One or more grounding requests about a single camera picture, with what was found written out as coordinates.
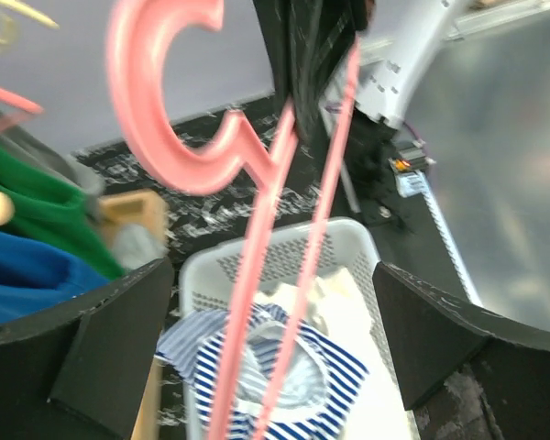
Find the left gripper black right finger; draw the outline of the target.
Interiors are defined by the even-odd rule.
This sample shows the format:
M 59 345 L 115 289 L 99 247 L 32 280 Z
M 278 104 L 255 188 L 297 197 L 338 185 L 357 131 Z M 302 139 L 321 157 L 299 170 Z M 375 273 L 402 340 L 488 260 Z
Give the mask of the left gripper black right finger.
M 394 265 L 373 274 L 405 409 L 422 439 L 550 440 L 550 332 Z

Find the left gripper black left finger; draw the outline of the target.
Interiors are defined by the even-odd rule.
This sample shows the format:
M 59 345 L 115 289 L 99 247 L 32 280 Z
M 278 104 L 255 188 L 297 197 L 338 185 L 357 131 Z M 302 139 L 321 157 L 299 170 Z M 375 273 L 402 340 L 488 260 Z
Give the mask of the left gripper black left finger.
M 157 259 L 0 325 L 0 439 L 128 439 L 174 272 Z

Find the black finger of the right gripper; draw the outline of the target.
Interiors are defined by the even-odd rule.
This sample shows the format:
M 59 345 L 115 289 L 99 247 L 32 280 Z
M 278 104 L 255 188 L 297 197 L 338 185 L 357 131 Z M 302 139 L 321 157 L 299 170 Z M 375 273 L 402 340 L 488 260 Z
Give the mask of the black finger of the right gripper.
M 275 103 L 291 99 L 295 129 L 309 141 L 319 101 L 357 33 L 368 28 L 366 0 L 258 0 L 253 3 L 265 41 Z

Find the wooden clothes rack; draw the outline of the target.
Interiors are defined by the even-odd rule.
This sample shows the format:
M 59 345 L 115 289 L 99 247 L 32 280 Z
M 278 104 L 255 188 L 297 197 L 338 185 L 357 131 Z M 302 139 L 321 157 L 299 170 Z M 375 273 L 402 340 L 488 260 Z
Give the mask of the wooden clothes rack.
M 100 199 L 102 234 L 125 270 L 134 270 L 166 252 L 166 202 L 152 190 L 123 192 Z M 161 365 L 154 359 L 140 404 L 132 437 L 159 437 Z

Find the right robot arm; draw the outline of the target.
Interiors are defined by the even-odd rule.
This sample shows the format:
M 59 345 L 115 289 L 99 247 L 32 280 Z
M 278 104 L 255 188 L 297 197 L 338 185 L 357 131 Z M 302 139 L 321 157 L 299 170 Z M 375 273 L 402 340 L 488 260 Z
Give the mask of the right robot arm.
M 315 131 L 319 102 L 349 50 L 374 16 L 372 1 L 256 1 L 253 4 L 269 57 L 275 102 L 293 101 L 303 142 Z M 363 82 L 357 109 L 397 128 L 413 91 L 467 1 L 415 1 L 397 24 L 385 60 Z

